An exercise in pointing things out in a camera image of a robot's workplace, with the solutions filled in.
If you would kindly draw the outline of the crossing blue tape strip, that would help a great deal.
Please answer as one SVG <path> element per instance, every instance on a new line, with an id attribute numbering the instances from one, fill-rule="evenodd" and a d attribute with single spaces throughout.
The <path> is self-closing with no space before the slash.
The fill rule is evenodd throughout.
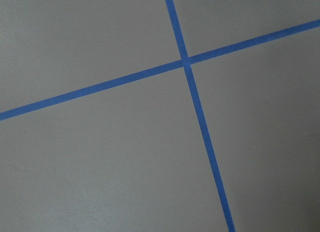
<path id="1" fill-rule="evenodd" d="M 185 77 L 187 80 L 187 84 L 189 87 L 189 92 L 192 98 L 192 102 L 193 102 L 193 106 L 194 106 L 194 110 L 196 113 L 196 117 L 198 120 L 198 124 L 200 127 L 200 131 L 201 131 L 201 135 L 202 135 L 202 139 L 205 145 L 205 149 L 206 149 L 206 153 L 208 156 L 208 160 L 209 160 L 209 164 L 211 167 L 211 171 L 214 177 L 214 181 L 215 181 L 215 185 L 217 188 L 217 193 L 218 193 L 218 197 L 220 200 L 220 204 L 222 207 L 222 211 L 223 211 L 223 215 L 225 218 L 225 222 L 228 228 L 229 232 L 235 232 L 236 231 L 236 227 L 232 218 L 232 213 L 230 210 L 230 206 L 229 206 L 229 202 L 228 202 L 228 198 L 226 195 L 226 191 L 225 191 L 225 187 L 223 184 L 223 180 L 222 180 L 222 176 L 220 173 L 220 169 L 219 169 L 219 165 L 216 159 L 216 155 L 215 155 L 215 150 L 213 147 L 213 143 L 211 140 L 211 136 L 209 133 L 209 129 L 207 126 L 207 121 L 206 121 L 206 117 L 203 111 L 203 107 L 202 107 L 202 103 L 200 100 L 200 96 L 199 96 L 199 92 L 198 92 L 198 88 L 196 85 L 196 81 L 194 78 L 194 73 L 192 70 L 192 65 L 191 65 L 191 61 L 190 61 L 190 57 L 188 55 L 188 51 L 186 48 L 186 44 L 185 44 L 185 40 L 184 40 L 184 36 L 182 33 L 182 29 L 180 26 L 180 22 L 179 22 L 179 18 L 178 18 L 178 14 L 176 11 L 176 7 L 175 7 L 175 3 L 174 0 L 165 0 L 165 4 L 167 7 L 167 11 L 168 11 L 168 15 L 170 18 L 170 22 L 171 22 L 171 26 L 173 29 L 173 33 L 175 36 L 175 40 L 176 40 L 176 44 L 177 44 L 177 48 L 179 51 L 179 55 L 180 55 L 180 60 L 182 63 L 182 67 L 185 73 Z"/>

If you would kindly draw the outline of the long blue tape strip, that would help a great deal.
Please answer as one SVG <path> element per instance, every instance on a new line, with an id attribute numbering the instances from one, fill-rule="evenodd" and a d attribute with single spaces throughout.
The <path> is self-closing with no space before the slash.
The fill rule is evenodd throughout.
<path id="1" fill-rule="evenodd" d="M 237 42 L 234 44 L 230 44 L 227 46 L 223 46 L 221 48 L 217 48 L 214 50 L 210 50 L 207 52 L 203 52 L 200 54 L 193 55 L 189 58 L 190 63 L 196 64 L 199 62 L 203 62 L 206 60 L 210 60 L 213 58 L 217 58 L 223 55 L 227 55 L 236 51 L 240 51 L 243 49 L 247 49 L 249 47 L 257 46 L 260 44 L 268 43 L 277 39 L 281 39 L 284 37 L 288 37 L 294 34 L 302 33 L 304 31 L 308 31 L 311 29 L 318 28 L 320 26 L 320 21 L 313 20 L 310 22 L 306 22 L 303 24 L 299 24 L 293 27 L 289 27 L 286 29 L 282 29 L 276 32 L 268 33 L 265 35 L 261 35 L 258 37 L 254 37 L 248 40 L 244 40 L 241 42 Z M 134 81 L 139 81 L 148 77 L 152 77 L 158 74 L 162 74 L 165 72 L 169 72 L 175 69 L 179 69 L 183 66 L 181 60 L 169 62 L 163 65 L 159 65 L 153 68 L 149 68 L 143 71 L 139 71 L 136 73 L 132 73 L 129 75 L 125 75 L 122 77 L 118 77 L 109 81 L 101 82 L 95 85 L 91 85 L 85 88 L 81 88 L 78 90 L 74 90 L 71 92 L 67 92 L 58 96 L 50 97 L 44 100 L 40 100 L 37 102 L 33 102 L 24 106 L 20 106 L 17 108 L 13 108 L 7 111 L 3 111 L 0 113 L 0 120 L 4 121 L 10 118 L 14 118 L 23 114 L 27 114 L 33 111 L 41 110 L 47 107 L 51 107 L 57 104 L 61 104 L 67 101 L 71 101 L 77 98 L 81 98 L 84 96 L 88 96 L 91 94 L 95 94 L 101 91 L 105 91 L 111 88 L 115 88 L 118 86 L 122 86 L 125 84 L 129 84 Z"/>

